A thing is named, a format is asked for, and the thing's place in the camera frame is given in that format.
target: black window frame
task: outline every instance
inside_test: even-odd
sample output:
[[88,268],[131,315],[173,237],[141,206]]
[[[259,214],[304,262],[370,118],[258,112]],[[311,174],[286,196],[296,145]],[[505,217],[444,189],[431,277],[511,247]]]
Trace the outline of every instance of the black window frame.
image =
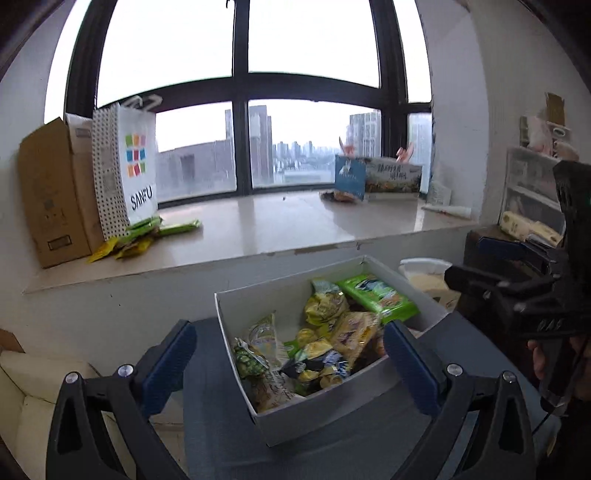
[[[394,2],[392,0],[368,1],[378,50],[379,87],[297,73],[249,72],[250,0],[234,0],[232,75],[230,77],[193,80],[136,93],[143,98],[152,94],[162,97],[162,104],[152,109],[155,113],[194,105],[232,102],[236,190],[160,202],[158,207],[166,208],[204,200],[258,193],[325,189],[333,185],[252,186],[248,134],[248,102],[250,100],[312,100],[345,103],[380,110],[382,155],[395,157],[400,146],[406,147],[409,114],[430,113],[431,102],[408,102],[404,53]],[[65,112],[91,118],[93,111],[97,108],[100,62],[116,3],[117,0],[92,0],[89,4],[76,38],[70,62],[66,84]]]

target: bolt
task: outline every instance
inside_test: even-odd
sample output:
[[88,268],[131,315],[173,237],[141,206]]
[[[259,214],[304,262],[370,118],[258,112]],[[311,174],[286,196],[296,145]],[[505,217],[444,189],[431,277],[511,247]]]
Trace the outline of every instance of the bolt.
[[458,364],[449,364],[447,366],[447,373],[453,375],[454,377],[459,377],[464,373],[464,369]]
[[503,372],[503,380],[505,380],[506,382],[509,383],[513,383],[515,380],[517,380],[517,377],[515,376],[515,374],[513,372]]
[[75,383],[78,381],[78,374],[76,372],[71,372],[66,375],[66,383]]
[[117,374],[120,377],[128,377],[134,372],[134,367],[131,365],[121,365],[117,370]]

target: hand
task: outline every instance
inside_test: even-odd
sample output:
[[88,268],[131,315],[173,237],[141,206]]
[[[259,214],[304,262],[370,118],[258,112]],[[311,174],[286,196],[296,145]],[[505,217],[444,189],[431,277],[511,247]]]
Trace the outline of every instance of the hand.
[[[579,353],[583,347],[584,337],[572,337],[570,344],[574,351]],[[535,340],[527,342],[527,348],[533,352],[534,373],[539,380],[544,379],[544,367],[546,365],[546,357],[540,345]],[[591,400],[591,340],[587,343],[587,347],[583,353],[584,362],[583,375],[574,386],[574,396],[580,400]]]

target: beige leather sofa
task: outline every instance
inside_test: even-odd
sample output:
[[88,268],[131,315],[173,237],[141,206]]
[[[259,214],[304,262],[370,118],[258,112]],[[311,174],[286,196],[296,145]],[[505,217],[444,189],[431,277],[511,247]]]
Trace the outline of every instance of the beige leather sofa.
[[[64,377],[72,371],[97,377],[84,362],[0,353],[0,437],[31,480],[45,480],[47,440]],[[135,465],[112,414],[105,424],[125,472],[135,479]]]

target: window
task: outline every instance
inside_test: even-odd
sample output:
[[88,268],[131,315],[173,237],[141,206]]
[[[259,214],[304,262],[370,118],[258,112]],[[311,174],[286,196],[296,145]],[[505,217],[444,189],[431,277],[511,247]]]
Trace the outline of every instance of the window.
[[379,87],[369,2],[251,0],[248,67],[251,72],[304,73]]
[[46,116],[65,85],[66,111],[87,117],[162,97],[161,206],[330,187],[339,138],[389,157],[412,141],[426,191],[431,84],[414,0],[77,0],[70,17]]

